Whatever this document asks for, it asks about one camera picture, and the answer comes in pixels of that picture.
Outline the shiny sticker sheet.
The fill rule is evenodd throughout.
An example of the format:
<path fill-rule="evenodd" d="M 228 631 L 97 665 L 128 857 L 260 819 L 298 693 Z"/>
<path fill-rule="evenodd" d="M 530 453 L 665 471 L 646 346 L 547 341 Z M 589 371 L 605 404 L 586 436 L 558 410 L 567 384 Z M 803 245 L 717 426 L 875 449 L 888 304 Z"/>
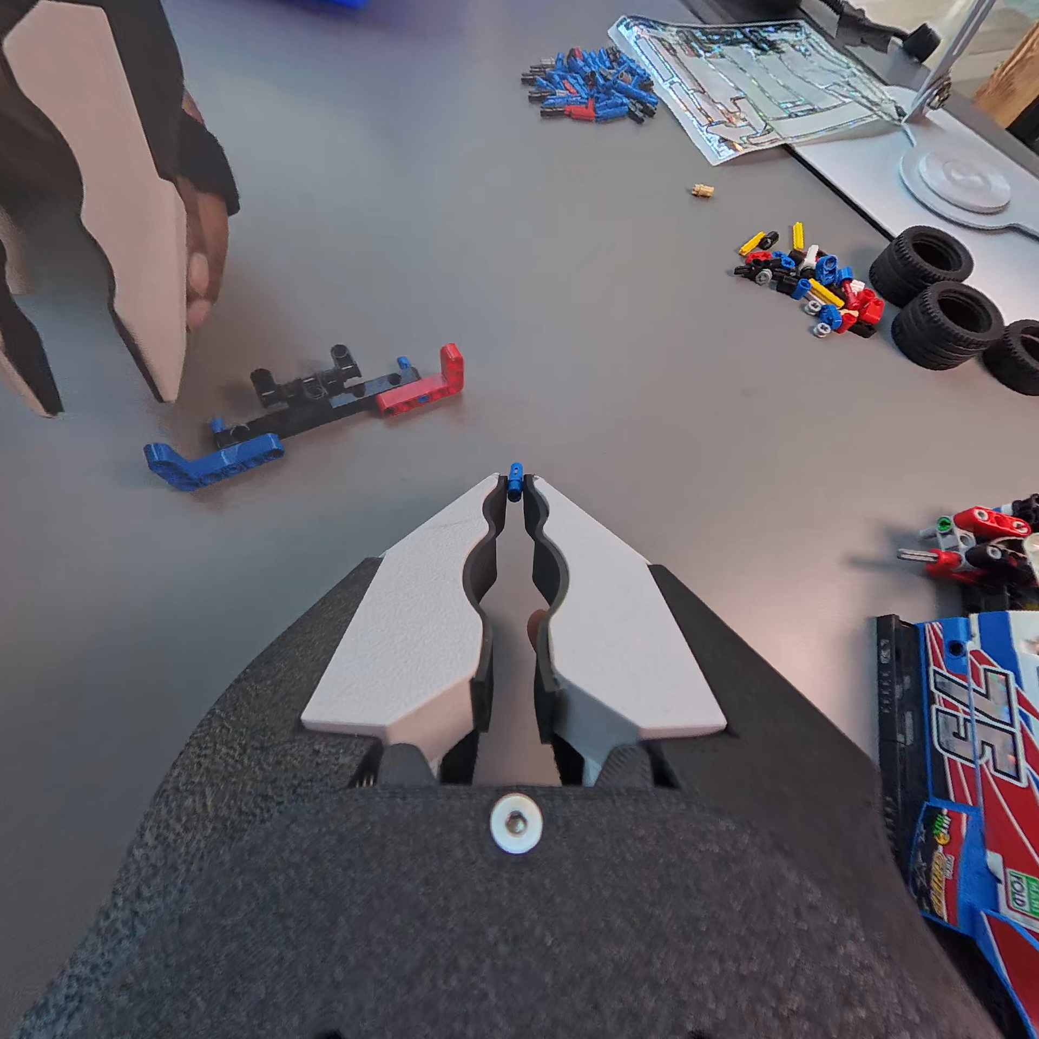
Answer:
<path fill-rule="evenodd" d="M 672 24 L 625 16 L 609 37 L 712 165 L 902 121 L 886 86 L 797 19 Z"/>

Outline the pile of blue red pins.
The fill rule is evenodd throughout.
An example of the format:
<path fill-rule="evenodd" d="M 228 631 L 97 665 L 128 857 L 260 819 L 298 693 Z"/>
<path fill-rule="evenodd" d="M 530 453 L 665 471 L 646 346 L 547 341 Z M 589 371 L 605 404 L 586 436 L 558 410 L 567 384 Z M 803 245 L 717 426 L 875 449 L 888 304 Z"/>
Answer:
<path fill-rule="evenodd" d="M 650 73 L 617 47 L 571 48 L 532 63 L 521 76 L 527 99 L 542 119 L 643 124 L 656 116 L 659 97 Z"/>

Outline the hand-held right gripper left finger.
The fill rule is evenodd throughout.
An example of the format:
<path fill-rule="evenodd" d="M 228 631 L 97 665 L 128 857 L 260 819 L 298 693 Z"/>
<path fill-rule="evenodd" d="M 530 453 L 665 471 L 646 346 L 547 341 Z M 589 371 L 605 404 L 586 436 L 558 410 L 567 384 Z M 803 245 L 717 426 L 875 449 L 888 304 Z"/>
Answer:
<path fill-rule="evenodd" d="M 489 728 L 507 480 L 494 473 L 387 549 L 300 716 L 312 732 L 416 747 L 439 782 L 472 785 Z"/>

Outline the pile of mixed small pieces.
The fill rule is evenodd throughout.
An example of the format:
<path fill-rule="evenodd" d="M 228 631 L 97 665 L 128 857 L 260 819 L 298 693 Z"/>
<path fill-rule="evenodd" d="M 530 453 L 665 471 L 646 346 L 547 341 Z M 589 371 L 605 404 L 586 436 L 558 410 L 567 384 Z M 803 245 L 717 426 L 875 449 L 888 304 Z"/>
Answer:
<path fill-rule="evenodd" d="M 732 278 L 746 279 L 798 307 L 815 338 L 879 331 L 885 302 L 837 254 L 812 243 L 803 221 L 751 236 L 736 250 Z"/>

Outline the wooden post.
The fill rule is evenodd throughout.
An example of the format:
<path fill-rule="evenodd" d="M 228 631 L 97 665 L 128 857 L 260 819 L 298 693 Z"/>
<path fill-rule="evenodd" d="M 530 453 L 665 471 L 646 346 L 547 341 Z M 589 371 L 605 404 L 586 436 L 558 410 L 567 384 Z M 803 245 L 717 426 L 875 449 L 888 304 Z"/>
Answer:
<path fill-rule="evenodd" d="M 1007 129 L 1038 97 L 1038 23 L 973 96 L 975 107 Z"/>

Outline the black red blue beam assembly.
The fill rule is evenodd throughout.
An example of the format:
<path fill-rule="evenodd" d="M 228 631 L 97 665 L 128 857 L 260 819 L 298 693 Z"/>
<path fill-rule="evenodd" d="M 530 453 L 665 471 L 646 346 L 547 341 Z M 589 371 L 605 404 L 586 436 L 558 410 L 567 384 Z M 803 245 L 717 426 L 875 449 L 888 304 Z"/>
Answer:
<path fill-rule="evenodd" d="M 254 393 L 264 412 L 252 421 L 228 426 L 212 420 L 214 450 L 193 461 L 163 443 L 144 447 L 149 471 L 175 490 L 192 492 L 278 461 L 285 441 L 343 421 L 358 412 L 394 418 L 455 396 L 464 388 L 465 361 L 456 344 L 439 350 L 439 372 L 422 376 L 407 357 L 397 369 L 363 380 L 344 344 L 331 347 L 331 367 L 278 383 L 267 369 L 251 374 Z"/>

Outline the black toy tyre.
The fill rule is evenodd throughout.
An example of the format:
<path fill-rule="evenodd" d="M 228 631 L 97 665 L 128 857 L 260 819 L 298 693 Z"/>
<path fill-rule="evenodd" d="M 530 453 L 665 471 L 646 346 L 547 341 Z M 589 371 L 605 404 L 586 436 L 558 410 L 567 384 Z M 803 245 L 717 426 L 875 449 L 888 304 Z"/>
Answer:
<path fill-rule="evenodd" d="M 939 282 L 968 279 L 974 268 L 973 254 L 942 229 L 907 227 L 877 255 L 869 279 L 885 301 L 904 307 Z"/>
<path fill-rule="evenodd" d="M 983 293 L 959 281 L 928 286 L 893 319 L 893 342 L 904 357 L 933 370 L 952 370 L 1000 341 L 1005 322 Z"/>
<path fill-rule="evenodd" d="M 1008 324 L 998 341 L 983 352 L 981 363 L 1002 385 L 1037 397 L 1038 321 L 1024 319 Z"/>

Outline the person's left hand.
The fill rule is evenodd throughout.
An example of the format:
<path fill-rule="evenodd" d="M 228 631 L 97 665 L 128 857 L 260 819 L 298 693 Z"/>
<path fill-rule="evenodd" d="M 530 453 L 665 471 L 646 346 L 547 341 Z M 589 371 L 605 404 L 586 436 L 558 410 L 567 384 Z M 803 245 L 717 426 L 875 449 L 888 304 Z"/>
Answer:
<path fill-rule="evenodd" d="M 197 331 L 210 316 L 227 269 L 228 223 L 240 210 L 227 153 L 185 90 L 177 131 L 176 189 L 186 216 L 186 327 Z"/>

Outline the grey desk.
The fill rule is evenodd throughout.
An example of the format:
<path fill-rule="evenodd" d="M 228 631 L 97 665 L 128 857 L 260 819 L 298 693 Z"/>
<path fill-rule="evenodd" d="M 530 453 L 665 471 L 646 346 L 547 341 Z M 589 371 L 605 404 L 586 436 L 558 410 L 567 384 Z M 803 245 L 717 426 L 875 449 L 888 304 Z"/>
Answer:
<path fill-rule="evenodd" d="M 151 405 L 103 314 L 102 271 L 71 216 L 37 210 L 31 300 L 69 412 L 2 414 L 2 1035 L 43 995 L 108 902 L 149 802 L 227 687 L 272 692 L 317 672 L 377 556 L 481 478 L 522 461 L 689 587 L 702 669 L 719 697 L 773 687 L 778 764 L 715 778 L 677 748 L 723 812 L 775 812 L 714 874 L 725 827 L 658 791 L 648 808 L 583 822 L 578 791 L 536 788 L 547 850 L 520 864 L 477 837 L 500 783 L 551 770 L 537 747 L 524 612 L 540 597 L 522 507 L 508 508 L 499 581 L 495 725 L 478 785 L 418 796 L 347 790 L 338 736 L 282 741 L 314 765 L 271 821 L 218 840 L 188 916 L 163 920 L 115 977 L 129 1023 L 82 1035 L 287 1035 L 323 1012 L 347 1035 L 678 1036 L 708 1000 L 746 1007 L 812 993 L 810 1033 L 837 1000 L 807 980 L 806 942 L 832 912 L 795 911 L 800 830 L 823 865 L 868 869 L 891 893 L 891 954 L 948 961 L 893 874 L 878 825 L 840 827 L 865 797 L 824 764 L 876 740 L 873 618 L 937 612 L 893 559 L 944 508 L 1037 488 L 1037 401 L 977 365 L 911 365 L 885 332 L 812 338 L 796 305 L 732 279 L 760 222 L 802 218 L 869 264 L 884 246 L 795 159 L 773 150 L 709 170 L 667 112 L 638 129 L 541 121 L 526 62 L 589 43 L 609 4 L 373 5 L 338 18 L 275 2 L 171 2 L 195 97 L 242 193 L 227 288 L 194 342 L 172 411 Z M 695 199 L 695 184 L 715 187 Z M 285 441 L 285 456 L 197 491 L 149 471 L 144 447 L 190 461 L 210 424 L 264 412 L 255 369 L 288 383 L 346 345 L 370 380 L 439 350 L 461 393 L 384 418 L 358 412 Z M 852 752 L 854 740 L 863 751 Z"/>

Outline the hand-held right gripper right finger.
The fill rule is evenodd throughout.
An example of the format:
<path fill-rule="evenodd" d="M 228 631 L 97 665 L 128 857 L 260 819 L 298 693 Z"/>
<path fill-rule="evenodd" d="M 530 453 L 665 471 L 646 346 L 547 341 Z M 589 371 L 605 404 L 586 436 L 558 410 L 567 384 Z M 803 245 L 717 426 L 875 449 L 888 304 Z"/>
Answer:
<path fill-rule="evenodd" d="M 594 785 L 616 748 L 723 732 L 649 561 L 543 477 L 526 475 L 523 502 L 548 605 L 535 639 L 538 730 L 581 761 L 578 783 Z"/>

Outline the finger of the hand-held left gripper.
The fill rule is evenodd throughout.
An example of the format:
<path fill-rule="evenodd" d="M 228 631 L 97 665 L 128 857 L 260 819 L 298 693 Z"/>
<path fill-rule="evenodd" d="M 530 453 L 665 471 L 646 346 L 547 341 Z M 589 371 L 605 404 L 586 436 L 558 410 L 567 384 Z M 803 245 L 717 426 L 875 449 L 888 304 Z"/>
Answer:
<path fill-rule="evenodd" d="M 159 174 L 107 15 L 39 2 L 2 45 L 15 85 L 71 149 L 80 219 L 107 261 L 111 305 L 158 400 L 179 394 L 186 352 L 186 214 Z"/>
<path fill-rule="evenodd" d="M 15 303 L 7 282 L 7 254 L 1 247 L 2 372 L 35 412 L 55 418 L 63 404 L 41 336 Z"/>

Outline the silver book stand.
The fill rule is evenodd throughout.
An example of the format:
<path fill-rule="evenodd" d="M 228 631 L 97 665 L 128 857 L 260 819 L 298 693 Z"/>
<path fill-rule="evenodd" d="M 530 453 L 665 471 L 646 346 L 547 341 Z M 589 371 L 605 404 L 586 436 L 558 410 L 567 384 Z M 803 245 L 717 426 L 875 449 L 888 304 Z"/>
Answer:
<path fill-rule="evenodd" d="M 950 73 L 992 7 L 971 2 L 916 94 L 890 88 L 903 111 L 893 126 L 829 132 L 793 154 L 888 231 L 914 205 L 945 227 L 1037 240 L 1037 167 L 1021 146 L 983 132 L 979 117 L 942 111 Z"/>

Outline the partly built toy race car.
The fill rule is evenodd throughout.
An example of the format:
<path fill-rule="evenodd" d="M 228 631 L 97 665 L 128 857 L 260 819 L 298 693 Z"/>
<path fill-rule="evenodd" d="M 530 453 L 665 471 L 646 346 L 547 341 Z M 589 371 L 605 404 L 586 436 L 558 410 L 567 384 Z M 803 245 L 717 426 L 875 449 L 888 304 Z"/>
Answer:
<path fill-rule="evenodd" d="M 900 559 L 959 611 L 876 619 L 893 858 L 1006 1037 L 1038 1032 L 1037 495 L 942 514 Z"/>

